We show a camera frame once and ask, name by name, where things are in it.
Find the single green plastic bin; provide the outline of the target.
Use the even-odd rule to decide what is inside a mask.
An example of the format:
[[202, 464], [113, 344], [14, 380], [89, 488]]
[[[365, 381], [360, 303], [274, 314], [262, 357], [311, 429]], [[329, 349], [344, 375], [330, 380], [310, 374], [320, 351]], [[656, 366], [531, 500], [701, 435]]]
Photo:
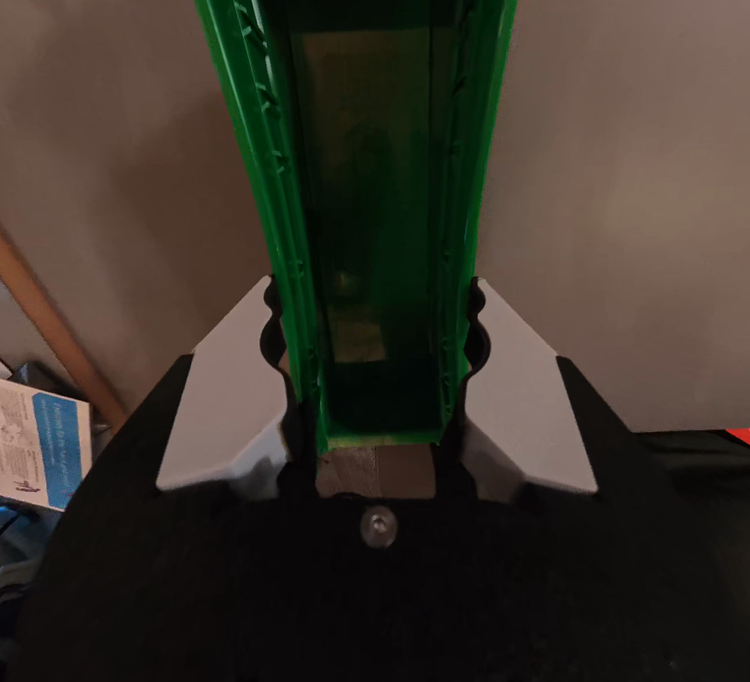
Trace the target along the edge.
[[518, 0], [194, 0], [259, 212], [294, 452], [450, 436]]

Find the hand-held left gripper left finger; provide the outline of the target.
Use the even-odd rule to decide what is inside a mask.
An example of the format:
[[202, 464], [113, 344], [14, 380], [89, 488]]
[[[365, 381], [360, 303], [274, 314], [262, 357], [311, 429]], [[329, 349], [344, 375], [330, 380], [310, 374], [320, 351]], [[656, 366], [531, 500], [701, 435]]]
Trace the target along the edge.
[[283, 367], [282, 316], [264, 276], [193, 350], [160, 491], [225, 482], [248, 500], [316, 497], [311, 404]]

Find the wooden strip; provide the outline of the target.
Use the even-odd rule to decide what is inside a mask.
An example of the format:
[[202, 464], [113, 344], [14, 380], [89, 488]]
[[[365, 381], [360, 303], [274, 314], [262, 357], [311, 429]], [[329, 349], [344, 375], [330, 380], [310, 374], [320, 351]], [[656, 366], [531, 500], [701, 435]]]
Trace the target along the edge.
[[1, 280], [62, 367], [106, 420], [112, 434], [118, 433], [127, 414], [114, 389], [4, 232], [1, 233]]

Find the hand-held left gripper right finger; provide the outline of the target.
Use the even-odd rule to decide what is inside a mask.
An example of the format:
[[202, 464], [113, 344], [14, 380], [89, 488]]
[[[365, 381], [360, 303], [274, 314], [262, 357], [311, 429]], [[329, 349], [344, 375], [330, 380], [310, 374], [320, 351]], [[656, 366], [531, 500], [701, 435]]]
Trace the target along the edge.
[[510, 502], [527, 484], [597, 494], [556, 351], [477, 276], [466, 318], [469, 369], [448, 421], [448, 496]]

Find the printed paper leaflet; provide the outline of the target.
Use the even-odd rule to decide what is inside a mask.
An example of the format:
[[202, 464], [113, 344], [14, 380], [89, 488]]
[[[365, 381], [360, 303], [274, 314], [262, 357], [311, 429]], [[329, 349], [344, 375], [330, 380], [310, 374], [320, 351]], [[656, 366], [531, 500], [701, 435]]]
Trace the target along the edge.
[[1, 496], [64, 512], [92, 465], [91, 406], [1, 380]]

